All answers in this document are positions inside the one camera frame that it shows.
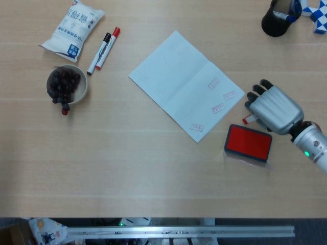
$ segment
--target white plastic bag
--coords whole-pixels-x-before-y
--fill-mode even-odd
[[[104,11],[96,10],[84,5],[79,0],[74,0],[52,37],[41,46],[77,62],[84,41],[103,15],[105,15]]]

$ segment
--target red stamp mark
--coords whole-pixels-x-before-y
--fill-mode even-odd
[[[216,114],[217,112],[222,111],[223,109],[225,109],[224,104],[219,104],[219,105],[211,108],[211,110],[213,111],[214,114]]]
[[[203,125],[199,125],[199,124],[192,124],[191,128],[192,130],[196,130],[196,131],[200,131],[203,132]]]
[[[220,84],[220,81],[218,78],[214,78],[208,85],[209,89],[214,89],[218,84]]]
[[[233,99],[236,96],[236,92],[233,90],[232,92],[229,92],[227,94],[224,94],[225,100]]]

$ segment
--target robotic hand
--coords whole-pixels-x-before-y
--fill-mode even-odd
[[[256,121],[276,134],[291,134],[291,141],[327,174],[327,137],[311,121],[303,121],[302,108],[267,80],[254,85],[245,107]]]

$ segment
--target white bowl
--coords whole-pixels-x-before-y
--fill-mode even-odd
[[[87,93],[87,87],[88,87],[86,75],[77,66],[62,65],[62,66],[58,66],[56,69],[54,69],[50,73],[50,75],[48,77],[48,80],[46,82],[46,90],[48,91],[49,89],[51,89],[50,84],[51,84],[51,81],[53,79],[54,73],[55,73],[55,71],[60,70],[61,68],[72,69],[74,72],[78,73],[81,76],[81,80],[80,80],[80,83],[77,86],[77,89],[75,90],[74,93],[71,93],[71,96],[72,96],[71,102],[68,103],[69,105],[76,104],[77,102],[80,102],[85,97],[85,95]]]

